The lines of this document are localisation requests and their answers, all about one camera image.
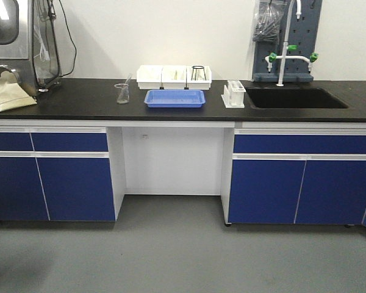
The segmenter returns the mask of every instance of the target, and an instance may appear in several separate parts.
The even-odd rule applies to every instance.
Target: pipe
[[[281,59],[281,58],[282,58],[282,56],[276,56],[277,60]],[[285,58],[303,60],[308,64],[308,67],[307,67],[308,71],[310,72],[312,70],[312,62],[307,57],[292,55],[292,56],[286,56]],[[271,69],[273,68],[273,64],[270,62],[269,56],[266,56],[264,59],[267,61],[267,64],[268,64],[268,66],[267,66],[268,72],[271,72]]]
[[[281,67],[279,69],[279,79],[278,83],[276,84],[278,87],[283,87],[283,77],[285,71],[285,63],[286,63],[286,53],[287,47],[289,46],[289,33],[290,33],[290,23],[292,22],[292,13],[293,13],[293,6],[296,0],[290,0],[289,11],[287,12],[287,22],[286,22],[286,30],[285,30],[285,37],[283,42],[283,49],[282,49],[282,60],[281,60]],[[300,18],[301,15],[301,0],[297,0],[297,19]]]

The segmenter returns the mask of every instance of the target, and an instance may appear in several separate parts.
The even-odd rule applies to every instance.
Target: pegboard drying rack
[[[285,14],[281,21],[279,30],[279,43],[256,42],[253,80],[256,82],[277,82],[279,77],[279,67],[281,60],[273,62],[271,72],[268,72],[268,64],[265,57],[275,52],[277,55],[282,55],[282,44],[284,41],[284,31],[286,27],[287,8],[290,0],[285,0],[287,6]],[[301,18],[298,20],[295,17],[296,5],[293,8],[292,21],[290,23],[289,44],[297,45],[296,51],[288,51],[288,56],[309,56],[314,52],[316,44],[316,36],[318,31],[318,22],[320,20],[322,0],[301,0]],[[308,64],[303,60],[290,59],[286,60],[284,71],[285,82],[310,82],[313,81],[313,76],[310,75]]]

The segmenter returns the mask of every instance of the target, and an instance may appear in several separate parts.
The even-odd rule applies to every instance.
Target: blue tray
[[[201,90],[149,90],[145,97],[148,107],[199,108],[205,102]]]

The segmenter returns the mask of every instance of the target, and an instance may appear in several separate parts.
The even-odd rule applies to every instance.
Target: black cable
[[[68,21],[66,20],[66,14],[65,14],[65,10],[63,9],[63,6],[62,6],[62,3],[61,3],[61,0],[59,0],[60,2],[60,5],[61,5],[61,9],[62,9],[62,13],[63,13],[63,17],[65,19],[65,25],[66,25],[66,29],[68,31],[68,35],[69,35],[69,38],[71,39],[71,42],[72,42],[72,45],[74,47],[74,57],[73,57],[73,64],[72,64],[72,70],[69,72],[69,73],[65,73],[63,75],[60,75],[60,77],[63,77],[63,76],[67,76],[69,74],[71,74],[74,70],[74,64],[76,63],[76,57],[77,57],[77,48],[76,48],[76,45],[74,44],[74,41],[72,39],[72,35],[71,35],[71,32],[69,30],[69,26],[68,26]]]

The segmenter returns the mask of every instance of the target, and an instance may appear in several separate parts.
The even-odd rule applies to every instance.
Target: faucet
[[[295,1],[297,1],[297,13],[296,13],[297,19],[299,19],[301,16],[301,0],[290,0],[289,12],[287,13],[285,38],[283,41],[281,68],[279,70],[278,83],[276,84],[278,87],[283,87],[283,76],[284,76],[284,71],[285,71],[286,53],[287,53],[287,47],[289,46],[290,23],[292,22],[292,12],[293,12],[293,6],[294,6]]]
[[[286,63],[286,59],[299,59],[302,61],[305,61],[306,63],[308,63],[308,71],[310,72],[312,69],[312,63],[315,62],[318,58],[318,54],[317,53],[312,53],[309,58],[304,57],[304,56],[287,56],[287,51],[288,50],[296,50],[297,46],[296,45],[290,45],[289,46],[289,33],[290,33],[290,23],[292,22],[292,12],[293,12],[293,6],[294,3],[297,1],[297,12],[296,12],[296,16],[297,19],[300,18],[301,16],[301,0],[290,0],[290,4],[289,4],[289,11],[287,13],[287,21],[286,21],[286,30],[285,30],[285,37],[284,37],[284,42],[283,42],[283,48],[282,48],[282,55],[281,56],[277,56],[275,53],[271,53],[270,55],[265,57],[265,60],[267,61],[267,69],[268,72],[271,72],[271,69],[273,68],[273,62],[275,60],[280,59],[281,60],[281,67],[279,69],[279,78],[278,78],[278,83],[276,84],[278,87],[283,87],[283,77],[284,77],[284,72],[285,72],[285,63]]]

